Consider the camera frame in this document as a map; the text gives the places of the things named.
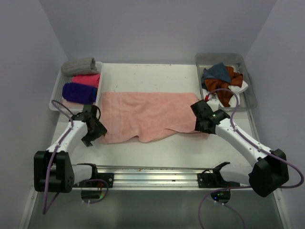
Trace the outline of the light pink towel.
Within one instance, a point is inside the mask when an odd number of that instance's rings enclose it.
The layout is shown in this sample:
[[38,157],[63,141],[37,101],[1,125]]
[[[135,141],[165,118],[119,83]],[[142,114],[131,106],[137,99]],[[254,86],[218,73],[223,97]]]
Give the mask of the light pink towel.
[[198,101],[194,93],[105,92],[101,123],[107,133],[100,142],[116,144],[136,137],[148,143],[176,133],[194,133],[191,105]]

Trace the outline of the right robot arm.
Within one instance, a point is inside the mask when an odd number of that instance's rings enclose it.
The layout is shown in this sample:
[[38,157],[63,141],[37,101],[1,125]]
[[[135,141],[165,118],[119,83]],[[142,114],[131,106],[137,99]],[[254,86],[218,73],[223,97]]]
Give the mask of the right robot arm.
[[249,163],[244,167],[222,162],[211,173],[198,174],[198,179],[208,187],[226,187],[235,182],[248,185],[256,194],[266,197],[289,180],[282,150],[272,150],[255,141],[234,124],[228,113],[221,109],[213,111],[204,100],[191,105],[191,109],[196,117],[196,131],[221,137]]

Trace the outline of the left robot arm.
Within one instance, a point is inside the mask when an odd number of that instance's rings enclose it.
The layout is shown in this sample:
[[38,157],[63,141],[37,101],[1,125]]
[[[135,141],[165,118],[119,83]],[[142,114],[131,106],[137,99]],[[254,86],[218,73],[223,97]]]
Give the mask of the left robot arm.
[[59,139],[45,151],[34,155],[34,188],[38,192],[69,193],[73,186],[83,182],[88,187],[98,184],[99,175],[95,164],[72,165],[70,154],[79,142],[86,147],[106,135],[107,129],[100,122],[99,107],[85,105],[80,113],[72,115]]

